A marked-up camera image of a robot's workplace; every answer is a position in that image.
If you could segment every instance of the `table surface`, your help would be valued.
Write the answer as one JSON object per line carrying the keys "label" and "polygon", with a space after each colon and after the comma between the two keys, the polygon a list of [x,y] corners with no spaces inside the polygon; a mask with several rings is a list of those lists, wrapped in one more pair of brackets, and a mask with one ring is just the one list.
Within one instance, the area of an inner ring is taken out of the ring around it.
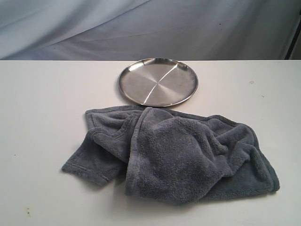
{"label": "table surface", "polygon": [[199,87],[185,113],[251,126],[275,168],[267,196],[174,207],[60,171],[86,133],[83,114],[128,103],[117,79],[131,62],[0,61],[0,222],[8,225],[300,225],[301,61],[190,61]]}

